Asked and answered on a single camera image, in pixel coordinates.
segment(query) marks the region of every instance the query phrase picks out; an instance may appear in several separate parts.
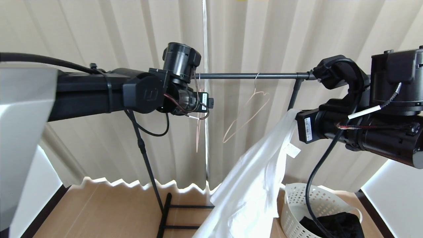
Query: floor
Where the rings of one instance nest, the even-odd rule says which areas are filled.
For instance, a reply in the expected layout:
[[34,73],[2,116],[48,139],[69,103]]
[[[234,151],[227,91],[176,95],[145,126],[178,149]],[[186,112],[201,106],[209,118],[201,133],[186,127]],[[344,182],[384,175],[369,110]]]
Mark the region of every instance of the floor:
[[[178,191],[175,184],[160,186],[163,204],[169,192],[173,195],[172,204],[210,205],[207,196],[196,187]],[[363,212],[362,227],[366,237],[383,237],[353,193],[338,192],[337,195]],[[281,190],[279,212],[283,197]],[[171,208],[167,224],[199,226],[209,212],[209,209]],[[110,184],[87,177],[81,185],[73,185],[68,190],[34,237],[156,237],[160,219],[160,208],[151,186],[128,185],[121,180]],[[194,233],[195,230],[166,230],[164,237],[192,237]],[[286,237],[277,218],[273,221],[270,237]]]

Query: white garment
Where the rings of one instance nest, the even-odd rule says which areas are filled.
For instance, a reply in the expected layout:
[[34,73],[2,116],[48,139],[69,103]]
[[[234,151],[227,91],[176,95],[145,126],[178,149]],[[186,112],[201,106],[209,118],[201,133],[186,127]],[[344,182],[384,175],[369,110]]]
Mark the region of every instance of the white garment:
[[290,144],[298,112],[289,110],[240,157],[211,196],[215,207],[193,237],[270,236],[273,218],[278,217],[276,199],[285,175],[285,148]]

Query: white care label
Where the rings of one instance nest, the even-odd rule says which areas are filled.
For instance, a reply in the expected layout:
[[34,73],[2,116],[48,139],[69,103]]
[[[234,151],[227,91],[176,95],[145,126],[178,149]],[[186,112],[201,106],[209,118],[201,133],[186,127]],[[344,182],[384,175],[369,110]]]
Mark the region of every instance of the white care label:
[[282,150],[285,151],[285,153],[291,156],[292,158],[295,158],[301,152],[301,150],[298,147],[294,146],[291,143],[288,143],[285,146],[283,146]]
[[305,137],[306,137],[307,141],[311,141],[311,140],[313,140],[313,135],[311,133],[310,117],[307,117],[306,119],[304,119],[304,124],[305,124]]
[[204,105],[207,105],[207,93],[203,93],[203,100],[202,100],[202,102],[204,103]]

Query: white plastic basket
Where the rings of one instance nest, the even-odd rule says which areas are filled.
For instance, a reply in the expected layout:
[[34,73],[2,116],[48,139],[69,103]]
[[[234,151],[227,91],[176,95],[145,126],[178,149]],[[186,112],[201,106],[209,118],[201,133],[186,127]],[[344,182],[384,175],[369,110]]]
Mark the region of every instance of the white plastic basket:
[[[305,204],[305,183],[292,183],[285,186],[285,204],[280,216],[280,224],[288,238],[321,238],[305,229],[299,221],[306,216],[311,219]],[[322,188],[311,186],[310,205],[317,217],[341,212],[351,212],[357,208],[345,203],[338,196]],[[360,223],[363,220],[361,211]]]

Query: beige curtain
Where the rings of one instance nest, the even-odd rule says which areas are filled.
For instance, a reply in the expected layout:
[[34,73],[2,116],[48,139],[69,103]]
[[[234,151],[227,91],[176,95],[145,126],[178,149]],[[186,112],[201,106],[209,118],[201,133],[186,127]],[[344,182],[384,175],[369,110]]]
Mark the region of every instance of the beige curtain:
[[[325,57],[344,54],[370,72],[371,55],[423,44],[421,0],[89,0],[1,1],[0,51],[48,55],[103,69],[161,68],[168,42],[194,47],[202,56],[198,72],[305,72]],[[222,139],[254,90],[253,80],[207,80],[215,108],[202,124],[195,152],[196,121],[170,117],[168,135],[143,134],[157,180],[210,188],[285,113],[292,80],[257,80],[269,103],[233,138]],[[312,109],[346,88],[326,90],[304,82],[295,108]],[[267,100],[257,95],[240,112],[233,132]],[[150,131],[165,129],[161,113],[137,114]],[[284,182],[305,181],[329,144],[305,145],[288,159]],[[65,185],[84,176],[149,182],[133,128],[122,112],[46,124],[41,146]],[[386,159],[351,152],[339,144],[315,178],[332,189],[358,190]]]

